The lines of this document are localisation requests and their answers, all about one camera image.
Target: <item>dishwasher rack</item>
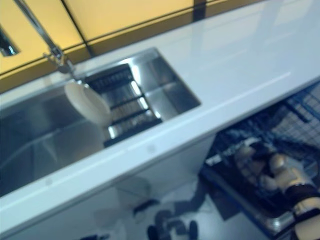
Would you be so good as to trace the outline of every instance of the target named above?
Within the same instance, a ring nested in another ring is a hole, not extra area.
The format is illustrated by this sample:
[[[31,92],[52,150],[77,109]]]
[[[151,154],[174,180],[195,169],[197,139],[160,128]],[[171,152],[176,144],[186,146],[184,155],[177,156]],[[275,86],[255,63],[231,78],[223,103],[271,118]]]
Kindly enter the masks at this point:
[[[270,192],[259,185],[262,171],[253,175],[244,165],[248,175],[239,173],[234,155],[252,142],[299,160],[319,188],[320,81],[218,132],[200,172],[229,194],[268,236],[278,239],[290,231],[295,218],[279,190]]]

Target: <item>dishwasher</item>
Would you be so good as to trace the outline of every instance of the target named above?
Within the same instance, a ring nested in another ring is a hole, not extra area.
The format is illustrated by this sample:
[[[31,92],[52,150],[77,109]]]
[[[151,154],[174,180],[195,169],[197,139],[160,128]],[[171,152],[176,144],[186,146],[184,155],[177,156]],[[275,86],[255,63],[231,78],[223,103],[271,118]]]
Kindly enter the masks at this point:
[[[270,239],[288,239],[300,219],[291,210],[291,199],[271,186],[275,173],[267,159],[275,153],[295,159],[319,197],[319,81],[218,132],[200,171]]]

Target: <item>sink basin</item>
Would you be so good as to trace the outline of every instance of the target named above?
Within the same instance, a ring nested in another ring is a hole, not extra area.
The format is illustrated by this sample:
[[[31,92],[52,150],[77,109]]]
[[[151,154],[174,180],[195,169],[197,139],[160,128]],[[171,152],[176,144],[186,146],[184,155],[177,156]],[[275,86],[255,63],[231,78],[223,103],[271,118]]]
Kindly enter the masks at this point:
[[[109,104],[109,139],[56,85],[0,112],[0,196],[200,105],[154,48],[81,76]]]

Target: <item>faucet spout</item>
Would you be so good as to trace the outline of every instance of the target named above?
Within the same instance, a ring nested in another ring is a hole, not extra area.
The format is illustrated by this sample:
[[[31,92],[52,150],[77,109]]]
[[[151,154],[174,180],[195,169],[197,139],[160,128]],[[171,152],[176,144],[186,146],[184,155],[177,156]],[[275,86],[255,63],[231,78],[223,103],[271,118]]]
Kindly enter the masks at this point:
[[[18,47],[9,38],[9,35],[0,27],[0,52],[3,56],[13,56],[20,52]]]
[[[72,62],[68,59],[68,57],[64,54],[61,48],[54,43],[51,39],[45,28],[38,21],[34,13],[28,7],[24,0],[14,0],[16,5],[20,8],[26,18],[29,20],[34,29],[39,33],[42,39],[46,42],[49,47],[50,55],[43,54],[50,62],[56,65],[57,70],[61,73],[70,73],[73,78],[75,78],[74,74],[74,66]],[[18,48],[10,41],[9,37],[1,31],[1,48],[0,51],[3,56],[12,56],[19,52]]]

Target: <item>white countertop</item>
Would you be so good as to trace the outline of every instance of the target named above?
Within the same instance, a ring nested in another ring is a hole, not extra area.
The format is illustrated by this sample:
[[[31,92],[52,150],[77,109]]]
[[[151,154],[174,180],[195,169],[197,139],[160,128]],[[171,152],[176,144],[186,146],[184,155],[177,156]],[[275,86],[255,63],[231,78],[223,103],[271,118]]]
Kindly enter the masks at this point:
[[[156,47],[201,105],[2,197],[0,233],[314,82],[320,76],[319,13],[319,0],[263,1],[78,64],[83,72]],[[37,79],[4,93],[1,104],[65,78],[56,72]]]

